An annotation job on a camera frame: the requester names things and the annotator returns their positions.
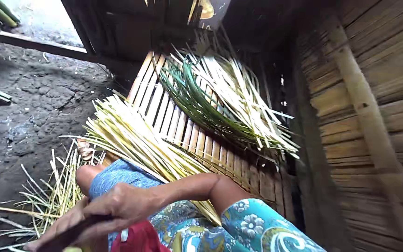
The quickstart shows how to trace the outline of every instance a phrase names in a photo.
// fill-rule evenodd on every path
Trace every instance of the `wooden post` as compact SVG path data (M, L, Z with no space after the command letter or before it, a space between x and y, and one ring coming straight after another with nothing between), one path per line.
M327 17L327 28L334 49L333 58L354 104L369 153L403 235L403 166L397 160L376 98L335 15Z
M301 146L296 174L301 190L306 234L330 252L353 252L347 225L337 204L336 188L321 143L316 112L310 104L307 81L298 56L293 63L293 79L288 83L288 112L295 116L290 129L304 137L293 139Z

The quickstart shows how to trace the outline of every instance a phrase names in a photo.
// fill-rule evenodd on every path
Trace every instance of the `white flower pattern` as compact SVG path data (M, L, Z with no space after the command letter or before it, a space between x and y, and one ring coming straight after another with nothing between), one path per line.
M264 232L264 220L255 214L246 215L240 223L242 232L249 238L254 238L256 234L261 235Z
M238 213L247 210L249 207L250 202L248 201L248 199L243 199L233 205L234 210L236 210Z

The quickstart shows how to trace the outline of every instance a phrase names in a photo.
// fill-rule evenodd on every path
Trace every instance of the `red cloth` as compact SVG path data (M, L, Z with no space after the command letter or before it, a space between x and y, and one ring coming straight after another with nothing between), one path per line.
M125 242L120 241L118 234L111 246L111 252L170 252L160 243L158 233L148 221L139 222L129 227L129 235Z

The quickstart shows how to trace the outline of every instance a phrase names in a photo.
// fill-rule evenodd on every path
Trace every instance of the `blue floral fabric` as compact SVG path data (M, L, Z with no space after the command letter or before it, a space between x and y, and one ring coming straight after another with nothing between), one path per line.
M117 160L99 173L90 188L90 198L108 192L119 182L149 188L161 182L141 168ZM177 201L149 217L160 241L173 252L324 252L260 199L243 199L220 216L221 227L214 227L196 206ZM108 236L109 247L117 233Z

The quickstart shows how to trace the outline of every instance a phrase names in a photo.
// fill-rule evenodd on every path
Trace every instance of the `leg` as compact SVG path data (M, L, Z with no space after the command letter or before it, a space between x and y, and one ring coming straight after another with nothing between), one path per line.
M93 179L104 169L105 166L101 164L82 165L79 169L77 169L76 181L85 196L88 196Z

